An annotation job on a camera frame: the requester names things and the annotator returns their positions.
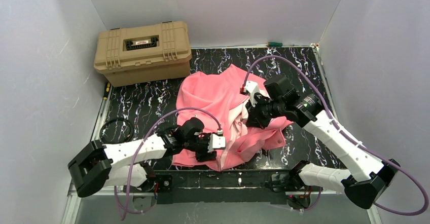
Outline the pink zip-up jacket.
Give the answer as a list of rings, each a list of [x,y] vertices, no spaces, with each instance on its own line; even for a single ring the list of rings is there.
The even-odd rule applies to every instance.
[[[224,150],[218,150],[215,160],[204,162],[212,170],[222,171],[248,162],[261,149],[271,150],[285,146],[283,129],[291,124],[285,117],[273,119],[265,129],[248,128],[245,108],[248,97],[240,93],[246,71],[230,65],[221,74],[196,72],[182,82],[176,107],[177,124],[197,117],[205,132],[215,132],[218,124],[205,110],[214,115],[222,126],[226,138]]]

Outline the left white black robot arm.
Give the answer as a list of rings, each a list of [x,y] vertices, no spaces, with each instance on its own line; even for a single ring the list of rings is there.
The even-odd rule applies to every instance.
[[[200,162],[214,160],[217,151],[225,148],[222,130],[205,133],[204,124],[191,118],[182,125],[159,131],[146,140],[118,144],[88,143],[68,163],[78,197],[85,198],[109,186],[142,188],[147,181],[155,182],[153,170],[144,161],[162,159],[186,149],[195,153]]]

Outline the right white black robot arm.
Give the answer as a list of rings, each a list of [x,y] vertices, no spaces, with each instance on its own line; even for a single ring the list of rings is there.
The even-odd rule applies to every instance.
[[[272,177],[269,187],[278,192],[319,186],[343,193],[356,206],[369,209],[390,185],[397,170],[348,141],[315,94],[300,95],[282,77],[265,81],[264,87],[267,96],[253,81],[240,88],[249,97],[247,127],[265,129],[272,120],[286,117],[315,136],[346,166],[346,169],[328,168],[303,160],[287,174]]]

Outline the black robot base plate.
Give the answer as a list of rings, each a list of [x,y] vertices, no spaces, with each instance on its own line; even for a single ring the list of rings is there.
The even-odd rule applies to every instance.
[[[158,204],[268,202],[284,205],[294,196],[318,193],[316,186],[295,188],[287,183],[289,171],[275,170],[155,170],[135,196],[148,195],[158,184]]]

